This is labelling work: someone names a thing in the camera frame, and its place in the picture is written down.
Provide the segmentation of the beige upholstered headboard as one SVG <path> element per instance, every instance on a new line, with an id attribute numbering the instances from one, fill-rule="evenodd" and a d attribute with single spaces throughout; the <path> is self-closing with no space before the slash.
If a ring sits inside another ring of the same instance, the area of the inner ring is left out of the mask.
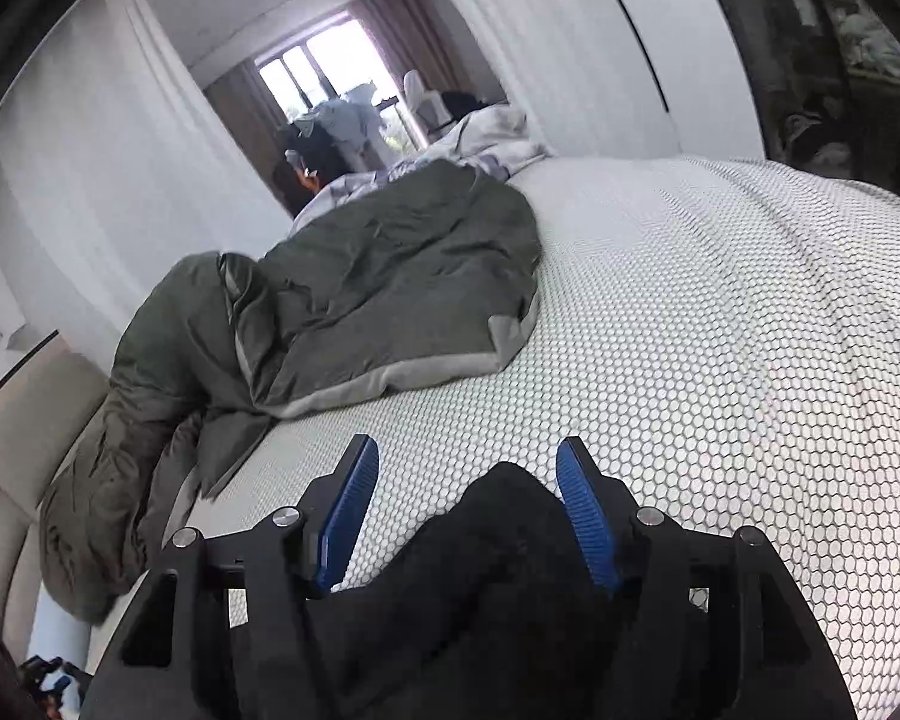
<path id="1" fill-rule="evenodd" d="M 97 426 L 107 378 L 53 333 L 0 380 L 0 639 L 27 660 L 40 590 L 40 507 Z"/>

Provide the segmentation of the light blue pillow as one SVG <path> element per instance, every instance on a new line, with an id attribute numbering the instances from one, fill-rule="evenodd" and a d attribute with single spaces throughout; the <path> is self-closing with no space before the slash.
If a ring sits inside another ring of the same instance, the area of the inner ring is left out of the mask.
<path id="1" fill-rule="evenodd" d="M 61 608 L 45 585 L 40 585 L 27 655 L 40 656 L 45 661 L 59 656 L 61 660 L 84 670 L 91 650 L 91 635 L 89 622 L 79 621 Z"/>

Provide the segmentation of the brown curtain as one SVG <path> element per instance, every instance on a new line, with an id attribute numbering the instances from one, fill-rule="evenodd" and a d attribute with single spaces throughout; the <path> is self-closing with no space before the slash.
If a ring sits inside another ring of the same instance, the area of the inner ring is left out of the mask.
<path id="1" fill-rule="evenodd" d="M 347 11 L 368 32 L 398 85 L 416 70 L 429 89 L 504 101 L 499 78 L 452 0 L 352 0 Z"/>

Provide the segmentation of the white honeycomb mattress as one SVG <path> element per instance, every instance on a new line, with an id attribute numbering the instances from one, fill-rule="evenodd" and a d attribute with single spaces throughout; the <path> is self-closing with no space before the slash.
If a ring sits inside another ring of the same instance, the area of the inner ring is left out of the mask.
<path id="1" fill-rule="evenodd" d="M 276 422 L 256 450 L 299 488 L 162 544 L 86 717 L 333 718 L 312 603 L 499 463 L 564 504 L 566 437 L 606 478 L 624 649 L 678 645 L 694 718 L 900 717 L 900 198 L 740 161 L 553 158 L 506 184 L 543 244 L 520 353 Z M 320 593 L 320 478 L 356 434 L 379 479 Z"/>

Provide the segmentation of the white wardrobe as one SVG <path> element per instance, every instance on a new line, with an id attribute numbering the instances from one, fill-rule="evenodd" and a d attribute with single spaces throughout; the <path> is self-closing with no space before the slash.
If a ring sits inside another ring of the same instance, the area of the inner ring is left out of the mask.
<path id="1" fill-rule="evenodd" d="M 452 0 L 559 156 L 766 154 L 718 0 Z"/>

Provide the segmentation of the white chair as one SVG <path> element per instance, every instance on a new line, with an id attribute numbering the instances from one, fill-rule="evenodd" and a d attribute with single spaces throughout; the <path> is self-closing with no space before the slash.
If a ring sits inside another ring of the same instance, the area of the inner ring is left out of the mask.
<path id="1" fill-rule="evenodd" d="M 417 70 L 409 70 L 403 76 L 404 102 L 427 135 L 436 135 L 453 125 L 453 117 L 443 102 L 442 95 L 425 86 Z"/>

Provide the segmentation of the black pants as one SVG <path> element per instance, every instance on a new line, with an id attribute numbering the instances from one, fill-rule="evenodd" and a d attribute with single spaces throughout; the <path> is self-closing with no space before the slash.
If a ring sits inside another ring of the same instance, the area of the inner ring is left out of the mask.
<path id="1" fill-rule="evenodd" d="M 315 601 L 333 718 L 694 718 L 683 652 L 624 649 L 566 507 L 499 463 L 372 578 Z"/>

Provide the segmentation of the pile of light clothes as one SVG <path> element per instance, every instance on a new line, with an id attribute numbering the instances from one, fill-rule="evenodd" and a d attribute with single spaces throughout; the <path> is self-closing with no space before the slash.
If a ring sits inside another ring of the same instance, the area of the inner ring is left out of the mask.
<path id="1" fill-rule="evenodd" d="M 383 139 L 385 122 L 374 104 L 375 91 L 374 83 L 354 86 L 341 98 L 317 104 L 295 126 L 305 135 L 322 127 L 352 172 L 382 171 L 397 156 Z"/>

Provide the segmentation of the grey-green duvet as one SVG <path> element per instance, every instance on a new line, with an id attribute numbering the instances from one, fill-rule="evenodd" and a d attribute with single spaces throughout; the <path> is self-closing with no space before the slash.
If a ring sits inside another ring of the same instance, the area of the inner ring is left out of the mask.
<path id="1" fill-rule="evenodd" d="M 261 259 L 180 260 L 136 310 L 102 411 L 43 499 L 46 591 L 103 621 L 276 422 L 504 371 L 535 328 L 541 255 L 515 187 L 438 160 Z"/>

